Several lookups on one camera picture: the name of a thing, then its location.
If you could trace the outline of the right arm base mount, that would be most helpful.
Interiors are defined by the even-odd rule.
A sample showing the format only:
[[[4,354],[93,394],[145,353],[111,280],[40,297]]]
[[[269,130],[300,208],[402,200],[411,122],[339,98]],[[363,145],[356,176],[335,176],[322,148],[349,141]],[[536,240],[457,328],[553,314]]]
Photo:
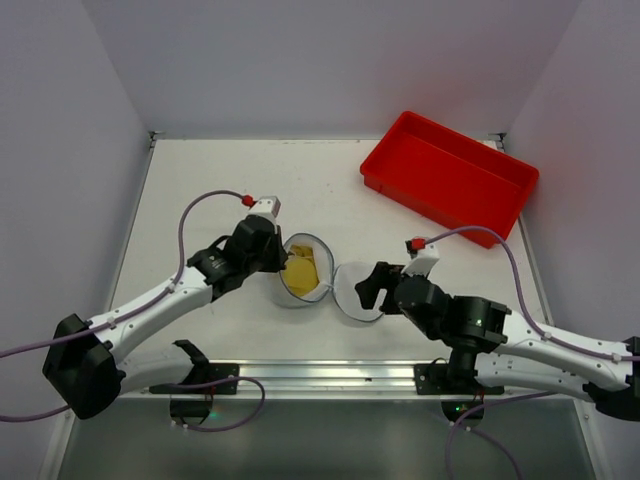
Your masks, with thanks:
[[[449,375],[449,362],[436,357],[413,365],[413,380],[418,395],[440,398],[442,413],[455,422],[471,408],[482,405],[485,396],[499,396],[504,387],[485,387],[474,378],[456,379]]]

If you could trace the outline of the beige bra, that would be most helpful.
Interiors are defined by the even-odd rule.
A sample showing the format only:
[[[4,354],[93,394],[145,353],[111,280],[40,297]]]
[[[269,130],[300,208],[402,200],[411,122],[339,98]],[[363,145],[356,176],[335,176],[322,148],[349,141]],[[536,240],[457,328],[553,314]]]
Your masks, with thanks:
[[[297,297],[310,294],[319,285],[313,249],[306,245],[291,245],[281,276],[284,285]]]

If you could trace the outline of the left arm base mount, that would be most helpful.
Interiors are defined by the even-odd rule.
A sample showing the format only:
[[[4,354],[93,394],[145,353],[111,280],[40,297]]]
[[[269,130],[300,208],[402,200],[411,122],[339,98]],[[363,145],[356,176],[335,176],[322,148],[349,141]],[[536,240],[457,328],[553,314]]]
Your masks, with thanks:
[[[195,367],[179,387],[168,388],[172,396],[169,403],[171,419],[187,425],[202,425],[213,413],[215,395],[235,395],[238,382],[198,389],[187,389],[187,386],[237,377],[239,373],[240,366],[236,363],[209,363]]]

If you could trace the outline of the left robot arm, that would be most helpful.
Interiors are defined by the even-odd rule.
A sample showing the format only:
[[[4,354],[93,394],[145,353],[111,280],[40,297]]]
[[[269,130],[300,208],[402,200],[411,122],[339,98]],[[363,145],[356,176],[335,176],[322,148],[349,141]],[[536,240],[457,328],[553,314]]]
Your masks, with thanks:
[[[149,357],[135,349],[186,314],[239,289],[256,272],[285,266],[274,215],[250,213],[222,247],[196,252],[174,276],[137,299],[89,321],[72,314],[55,330],[43,374],[80,419],[92,418],[124,394],[145,387],[200,386],[209,361],[192,342],[177,340]]]

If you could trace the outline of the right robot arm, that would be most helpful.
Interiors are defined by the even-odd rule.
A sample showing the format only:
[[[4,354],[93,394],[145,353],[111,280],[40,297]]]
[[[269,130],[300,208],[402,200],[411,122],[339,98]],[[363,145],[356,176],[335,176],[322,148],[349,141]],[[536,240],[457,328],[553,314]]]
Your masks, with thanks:
[[[604,415],[639,419],[639,340],[594,340],[531,324],[482,297],[451,296],[427,275],[379,262],[355,286],[360,304],[402,315],[450,348],[444,363],[415,368],[422,395],[500,394],[507,387],[549,391],[594,404]]]

